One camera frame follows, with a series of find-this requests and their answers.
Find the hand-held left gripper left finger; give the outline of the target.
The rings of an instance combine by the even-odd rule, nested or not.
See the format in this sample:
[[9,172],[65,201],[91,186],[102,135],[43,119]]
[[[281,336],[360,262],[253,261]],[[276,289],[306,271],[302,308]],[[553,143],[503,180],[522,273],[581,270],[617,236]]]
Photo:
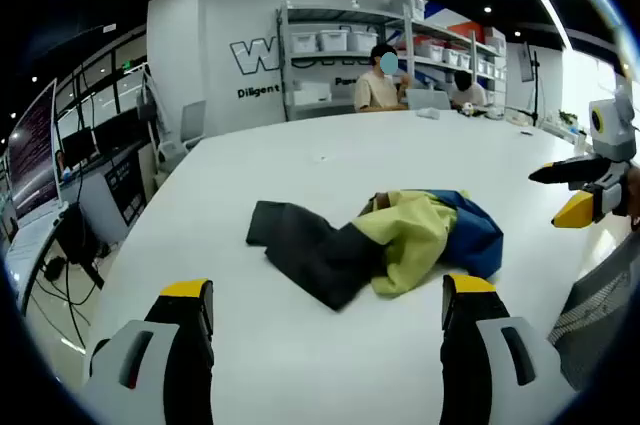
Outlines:
[[100,424],[211,424],[212,335],[212,282],[166,287],[96,345],[82,405]]

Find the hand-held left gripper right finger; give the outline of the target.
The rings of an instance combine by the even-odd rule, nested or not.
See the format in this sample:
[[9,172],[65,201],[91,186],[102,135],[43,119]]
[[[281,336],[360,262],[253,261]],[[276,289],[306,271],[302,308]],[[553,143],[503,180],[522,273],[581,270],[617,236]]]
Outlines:
[[442,330],[442,424],[549,424],[574,398],[556,349],[488,281],[443,277]]

